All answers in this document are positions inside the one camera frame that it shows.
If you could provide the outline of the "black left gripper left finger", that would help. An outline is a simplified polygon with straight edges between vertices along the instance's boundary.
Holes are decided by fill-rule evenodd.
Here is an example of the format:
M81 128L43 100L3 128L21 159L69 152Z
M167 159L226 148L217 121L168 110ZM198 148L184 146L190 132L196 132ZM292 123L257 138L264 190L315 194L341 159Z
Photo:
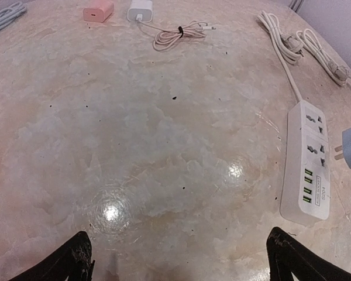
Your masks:
M80 231L48 257L12 280L91 280L95 261L88 234Z

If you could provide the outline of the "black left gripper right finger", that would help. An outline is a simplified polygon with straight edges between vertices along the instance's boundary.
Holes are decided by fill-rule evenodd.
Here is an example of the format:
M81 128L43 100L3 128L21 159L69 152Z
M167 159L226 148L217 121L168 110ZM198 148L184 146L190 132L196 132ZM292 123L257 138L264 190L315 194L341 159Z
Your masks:
M274 227L266 241L270 280L351 280L351 273L311 252Z

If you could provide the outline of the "white power strip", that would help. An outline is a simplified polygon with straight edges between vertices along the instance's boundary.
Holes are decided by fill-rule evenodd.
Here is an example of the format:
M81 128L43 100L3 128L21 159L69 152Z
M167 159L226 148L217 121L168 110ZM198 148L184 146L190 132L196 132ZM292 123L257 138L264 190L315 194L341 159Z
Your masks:
M324 113L302 100L288 113L280 214L301 225L329 217L331 183Z

